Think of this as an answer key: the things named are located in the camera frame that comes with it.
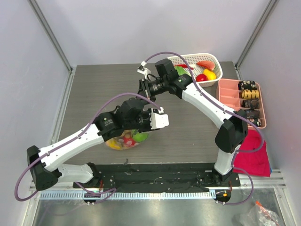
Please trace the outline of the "green lettuce leaf toy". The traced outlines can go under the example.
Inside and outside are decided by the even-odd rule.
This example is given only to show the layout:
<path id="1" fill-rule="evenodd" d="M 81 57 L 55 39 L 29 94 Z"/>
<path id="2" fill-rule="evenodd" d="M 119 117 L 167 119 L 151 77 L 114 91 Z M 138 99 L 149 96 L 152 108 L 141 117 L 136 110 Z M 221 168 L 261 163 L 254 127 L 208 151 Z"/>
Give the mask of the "green lettuce leaf toy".
<path id="1" fill-rule="evenodd" d="M 187 74 L 188 76 L 190 76 L 190 72 L 187 72 L 183 67 L 175 65 L 174 68 L 178 72 L 179 76 L 184 75 L 184 74 Z"/>

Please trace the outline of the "red strawberry toy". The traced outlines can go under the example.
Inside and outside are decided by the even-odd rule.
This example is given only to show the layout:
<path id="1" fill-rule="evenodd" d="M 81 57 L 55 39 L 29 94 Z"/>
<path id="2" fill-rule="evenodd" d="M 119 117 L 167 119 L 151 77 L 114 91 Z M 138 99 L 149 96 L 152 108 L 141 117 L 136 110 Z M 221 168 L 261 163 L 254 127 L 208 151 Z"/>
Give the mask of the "red strawberry toy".
<path id="1" fill-rule="evenodd" d="M 191 67 L 190 65 L 186 65 L 186 64 L 178 64 L 178 65 L 175 65 L 175 66 L 182 67 L 182 68 L 190 68 L 191 70 L 194 69 L 194 68 Z"/>

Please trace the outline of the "aluminium frame rail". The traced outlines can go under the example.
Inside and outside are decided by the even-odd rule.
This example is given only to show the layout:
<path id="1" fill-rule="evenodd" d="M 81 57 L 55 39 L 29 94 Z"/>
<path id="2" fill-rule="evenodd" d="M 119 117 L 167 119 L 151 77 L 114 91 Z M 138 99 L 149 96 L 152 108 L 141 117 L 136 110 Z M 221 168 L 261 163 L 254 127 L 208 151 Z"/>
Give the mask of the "aluminium frame rail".
<path id="1" fill-rule="evenodd" d="M 279 169 L 273 169 L 270 177 L 257 177 L 251 176 L 254 188 L 286 188 L 286 184 L 282 173 Z M 251 182 L 246 174 L 238 174 L 234 179 L 231 179 L 231 184 L 234 185 L 234 181 L 239 180 L 240 185 L 245 188 L 251 187 Z M 47 190 L 67 190 L 73 189 L 72 182 L 62 182 L 48 188 Z"/>

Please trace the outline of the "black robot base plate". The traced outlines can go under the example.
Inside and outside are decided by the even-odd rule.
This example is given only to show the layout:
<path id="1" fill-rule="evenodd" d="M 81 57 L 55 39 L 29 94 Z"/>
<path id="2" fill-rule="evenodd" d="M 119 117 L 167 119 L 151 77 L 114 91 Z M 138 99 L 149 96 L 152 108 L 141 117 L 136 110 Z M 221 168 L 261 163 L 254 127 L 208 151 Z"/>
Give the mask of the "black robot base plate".
<path id="1" fill-rule="evenodd" d="M 218 176 L 213 163 L 106 164 L 92 170 L 96 176 L 84 188 L 118 193 L 193 193 L 241 185 L 237 173 Z"/>

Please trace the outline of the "magenta cloth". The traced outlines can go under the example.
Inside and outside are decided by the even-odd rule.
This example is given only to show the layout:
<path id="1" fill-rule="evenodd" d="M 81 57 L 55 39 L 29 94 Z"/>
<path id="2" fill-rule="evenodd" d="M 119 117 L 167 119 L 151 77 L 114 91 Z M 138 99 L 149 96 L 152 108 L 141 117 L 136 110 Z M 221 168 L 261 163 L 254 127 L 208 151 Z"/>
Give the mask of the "magenta cloth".
<path id="1" fill-rule="evenodd" d="M 253 150 L 257 148 L 260 143 L 260 134 L 255 130 L 249 130 L 240 150 Z M 235 158 L 234 166 L 245 170 L 251 176 L 270 177 L 271 168 L 267 154 L 266 142 L 264 142 L 261 149 L 256 152 L 239 152 Z"/>

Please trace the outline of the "green apple toy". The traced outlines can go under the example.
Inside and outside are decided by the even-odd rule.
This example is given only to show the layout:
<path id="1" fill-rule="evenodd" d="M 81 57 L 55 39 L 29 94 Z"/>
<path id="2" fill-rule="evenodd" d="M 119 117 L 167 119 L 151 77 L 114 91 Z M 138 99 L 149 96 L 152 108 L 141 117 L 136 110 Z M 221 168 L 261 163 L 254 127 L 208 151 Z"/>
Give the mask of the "green apple toy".
<path id="1" fill-rule="evenodd" d="M 149 134 L 144 132 L 144 133 L 136 133 L 133 135 L 133 140 L 137 143 L 144 142 L 146 139 L 148 139 Z"/>

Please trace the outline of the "crumpled clear plastic bag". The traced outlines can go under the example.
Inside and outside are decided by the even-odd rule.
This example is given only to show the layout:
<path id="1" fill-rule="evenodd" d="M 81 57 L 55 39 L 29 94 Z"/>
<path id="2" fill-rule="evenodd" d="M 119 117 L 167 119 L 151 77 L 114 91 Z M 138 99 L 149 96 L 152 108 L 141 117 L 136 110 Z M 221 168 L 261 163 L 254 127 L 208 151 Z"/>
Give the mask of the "crumpled clear plastic bag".
<path id="1" fill-rule="evenodd" d="M 246 214 L 241 214 L 239 222 L 243 226 L 284 226 L 279 215 L 265 207 L 258 201 Z"/>

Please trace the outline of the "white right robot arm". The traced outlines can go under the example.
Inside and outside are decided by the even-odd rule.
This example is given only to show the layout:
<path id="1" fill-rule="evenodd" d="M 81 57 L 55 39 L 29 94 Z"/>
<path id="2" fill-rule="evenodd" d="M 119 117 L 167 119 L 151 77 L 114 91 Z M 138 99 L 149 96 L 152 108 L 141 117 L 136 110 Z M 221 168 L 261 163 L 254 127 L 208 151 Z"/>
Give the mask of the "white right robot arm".
<path id="1" fill-rule="evenodd" d="M 170 59 L 156 62 L 158 76 L 153 81 L 149 79 L 151 73 L 145 66 L 146 62 L 142 62 L 137 69 L 138 73 L 144 75 L 144 79 L 140 80 L 141 93 L 154 98 L 169 92 L 195 106 L 216 125 L 218 132 L 214 141 L 218 147 L 218 156 L 212 179 L 218 186 L 225 185 L 233 172 L 236 151 L 247 136 L 246 113 L 222 104 L 195 83 L 187 72 L 179 74 Z"/>

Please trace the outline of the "yellow banana bunch toy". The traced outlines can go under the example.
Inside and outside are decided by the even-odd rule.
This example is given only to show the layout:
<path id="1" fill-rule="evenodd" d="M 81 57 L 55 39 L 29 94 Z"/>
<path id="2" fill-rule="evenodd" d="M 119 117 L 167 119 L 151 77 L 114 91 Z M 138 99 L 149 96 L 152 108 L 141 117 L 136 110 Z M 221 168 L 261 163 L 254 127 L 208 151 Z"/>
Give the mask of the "yellow banana bunch toy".
<path id="1" fill-rule="evenodd" d="M 105 142 L 105 144 L 114 150 L 123 150 L 124 146 L 121 142 L 119 142 L 118 140 L 116 140 L 115 138 L 109 139 L 108 141 Z"/>

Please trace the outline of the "clear pink zip top bag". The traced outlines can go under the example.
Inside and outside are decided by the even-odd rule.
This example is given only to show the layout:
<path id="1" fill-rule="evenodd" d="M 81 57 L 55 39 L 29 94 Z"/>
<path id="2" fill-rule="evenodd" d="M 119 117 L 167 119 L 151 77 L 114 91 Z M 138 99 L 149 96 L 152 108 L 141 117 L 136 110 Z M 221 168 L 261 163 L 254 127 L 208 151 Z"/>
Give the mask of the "clear pink zip top bag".
<path id="1" fill-rule="evenodd" d="M 113 137 L 105 144 L 113 150 L 127 150 L 145 142 L 150 132 L 139 132 L 137 129 L 125 130 L 120 136 Z"/>

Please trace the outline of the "watermelon slice toy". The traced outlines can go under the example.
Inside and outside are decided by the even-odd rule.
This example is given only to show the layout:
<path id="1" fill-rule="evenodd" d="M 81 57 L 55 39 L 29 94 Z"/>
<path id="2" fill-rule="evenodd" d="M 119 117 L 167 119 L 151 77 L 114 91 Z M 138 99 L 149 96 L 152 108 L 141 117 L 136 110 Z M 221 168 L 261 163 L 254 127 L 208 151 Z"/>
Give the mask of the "watermelon slice toy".
<path id="1" fill-rule="evenodd" d="M 196 63 L 196 65 L 207 68 L 211 71 L 215 69 L 215 63 L 212 61 L 199 61 Z"/>

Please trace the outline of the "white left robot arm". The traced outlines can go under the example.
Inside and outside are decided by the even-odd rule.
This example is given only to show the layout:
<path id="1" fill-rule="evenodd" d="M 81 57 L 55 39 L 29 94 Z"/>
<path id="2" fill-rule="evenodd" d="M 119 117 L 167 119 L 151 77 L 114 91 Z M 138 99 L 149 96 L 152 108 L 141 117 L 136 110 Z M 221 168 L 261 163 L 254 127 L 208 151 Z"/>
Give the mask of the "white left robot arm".
<path id="1" fill-rule="evenodd" d="M 65 162 L 86 149 L 120 137 L 127 130 L 144 133 L 169 124 L 162 108 L 145 110 L 144 105 L 143 100 L 131 98 L 113 111 L 98 114 L 92 123 L 55 144 L 28 148 L 28 164 L 36 189 L 43 191 L 57 183 L 69 182 L 75 187 L 97 187 L 102 175 L 95 164 L 69 165 Z"/>

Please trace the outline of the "dark brown sock roll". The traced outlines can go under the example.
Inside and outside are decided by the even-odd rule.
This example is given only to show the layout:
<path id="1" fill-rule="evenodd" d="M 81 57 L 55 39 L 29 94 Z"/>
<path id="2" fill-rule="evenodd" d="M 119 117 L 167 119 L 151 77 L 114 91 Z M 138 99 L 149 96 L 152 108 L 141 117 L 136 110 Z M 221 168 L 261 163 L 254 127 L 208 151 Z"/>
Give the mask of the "dark brown sock roll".
<path id="1" fill-rule="evenodd" d="M 259 99 L 245 99 L 242 101 L 242 107 L 249 109 L 259 109 Z"/>

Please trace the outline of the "pink divided organizer tray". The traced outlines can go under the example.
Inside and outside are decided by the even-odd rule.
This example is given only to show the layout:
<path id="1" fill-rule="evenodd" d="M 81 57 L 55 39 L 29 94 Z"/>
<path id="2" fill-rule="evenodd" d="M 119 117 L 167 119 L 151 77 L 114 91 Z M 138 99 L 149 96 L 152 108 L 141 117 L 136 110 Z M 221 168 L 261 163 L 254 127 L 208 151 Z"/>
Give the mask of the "pink divided organizer tray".
<path id="1" fill-rule="evenodd" d="M 217 88 L 217 97 L 220 102 L 225 104 L 226 106 L 238 111 L 238 110 L 246 110 L 249 108 L 243 108 L 242 107 L 242 101 L 245 99 L 241 99 L 239 97 L 239 93 L 241 92 L 238 90 L 238 80 L 231 80 L 231 79 L 221 79 L 218 82 L 218 88 Z M 263 100 L 261 95 L 261 89 L 260 85 L 256 83 L 257 90 L 260 93 L 259 104 L 260 107 L 260 120 L 261 120 L 261 127 L 258 127 L 259 129 L 264 129 L 267 126 L 266 117 L 265 117 L 265 111 L 263 106 Z"/>

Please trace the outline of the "red tomato toy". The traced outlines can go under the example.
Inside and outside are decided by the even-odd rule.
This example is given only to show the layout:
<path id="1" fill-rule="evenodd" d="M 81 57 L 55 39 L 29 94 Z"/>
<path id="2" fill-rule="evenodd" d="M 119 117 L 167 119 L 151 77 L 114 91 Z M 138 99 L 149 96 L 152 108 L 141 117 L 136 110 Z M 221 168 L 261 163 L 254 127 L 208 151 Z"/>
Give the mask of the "red tomato toy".
<path id="1" fill-rule="evenodd" d="M 203 81 L 207 81 L 207 76 L 204 75 L 204 74 L 199 74 L 199 75 L 196 77 L 196 82 L 203 82 Z"/>
<path id="2" fill-rule="evenodd" d="M 130 138 L 124 138 L 124 145 L 125 147 L 133 147 L 136 144 L 136 142 L 130 137 Z"/>

